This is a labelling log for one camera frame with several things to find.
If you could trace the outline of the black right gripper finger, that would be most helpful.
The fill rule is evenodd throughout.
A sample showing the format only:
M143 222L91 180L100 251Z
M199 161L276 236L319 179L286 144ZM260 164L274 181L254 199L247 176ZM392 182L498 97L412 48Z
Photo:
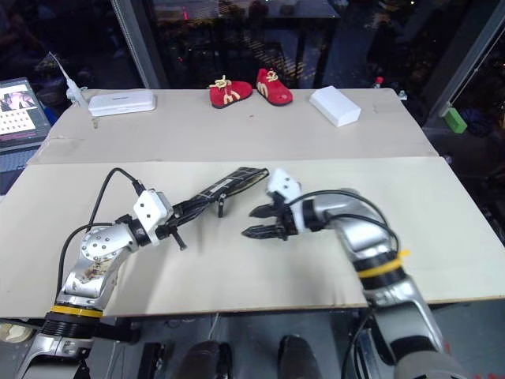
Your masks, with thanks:
M244 229L241 234L252 239L282 239L282 231L276 225L254 225Z
M249 217L258 219L267 219L278 216L278 210L273 204L265 204L256 206L250 213Z

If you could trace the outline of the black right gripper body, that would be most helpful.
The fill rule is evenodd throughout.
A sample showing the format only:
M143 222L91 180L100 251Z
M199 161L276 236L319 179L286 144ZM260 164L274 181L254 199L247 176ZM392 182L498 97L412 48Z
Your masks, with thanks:
M286 241L291 235L297 234L297 227L286 199L280 195L273 196L273 209L275 214L275 236Z

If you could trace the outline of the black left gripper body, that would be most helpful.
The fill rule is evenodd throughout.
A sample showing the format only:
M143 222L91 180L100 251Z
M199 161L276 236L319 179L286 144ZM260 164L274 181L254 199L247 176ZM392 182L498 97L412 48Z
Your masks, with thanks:
M155 226L155 235L158 240L169 237L173 238L180 251L187 248L187 245L178 232L178 218L176 215L169 216L166 220L159 221Z

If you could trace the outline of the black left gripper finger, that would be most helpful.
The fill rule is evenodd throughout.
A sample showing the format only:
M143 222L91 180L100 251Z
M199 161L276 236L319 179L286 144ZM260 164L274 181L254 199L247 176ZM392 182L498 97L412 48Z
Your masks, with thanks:
M204 211L203 209L193 209L193 210L188 210L187 212L183 212L183 213L179 214L178 217L176 217L174 219L174 226L180 227L180 226L194 220L203 211Z
M174 217L197 217L206 208L205 199L191 198L173 206Z

